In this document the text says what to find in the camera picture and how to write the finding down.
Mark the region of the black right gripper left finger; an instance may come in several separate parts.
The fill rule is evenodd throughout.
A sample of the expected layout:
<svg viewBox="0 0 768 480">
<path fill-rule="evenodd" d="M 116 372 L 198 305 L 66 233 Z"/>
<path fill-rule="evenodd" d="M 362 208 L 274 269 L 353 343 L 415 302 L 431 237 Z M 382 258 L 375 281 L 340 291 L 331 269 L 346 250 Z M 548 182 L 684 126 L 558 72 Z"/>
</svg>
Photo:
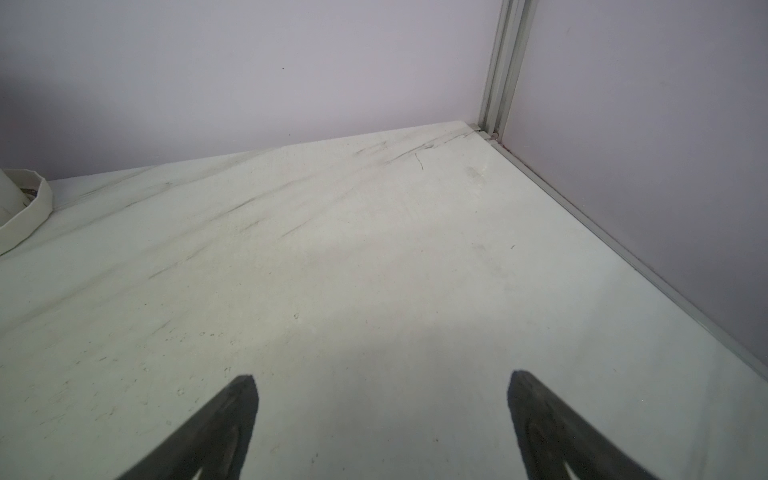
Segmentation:
<svg viewBox="0 0 768 480">
<path fill-rule="evenodd" d="M 238 479 L 259 395 L 251 375 L 235 377 L 123 479 Z"/>
</svg>

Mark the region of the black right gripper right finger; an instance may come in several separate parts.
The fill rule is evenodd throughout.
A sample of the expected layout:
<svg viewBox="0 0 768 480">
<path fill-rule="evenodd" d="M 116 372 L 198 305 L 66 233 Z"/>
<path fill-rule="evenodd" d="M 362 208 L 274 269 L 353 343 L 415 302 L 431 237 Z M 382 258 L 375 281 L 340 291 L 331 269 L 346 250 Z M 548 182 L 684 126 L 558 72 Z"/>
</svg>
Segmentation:
<svg viewBox="0 0 768 480">
<path fill-rule="evenodd" d="M 530 479 L 653 479 L 532 373 L 511 374 L 507 402 Z"/>
</svg>

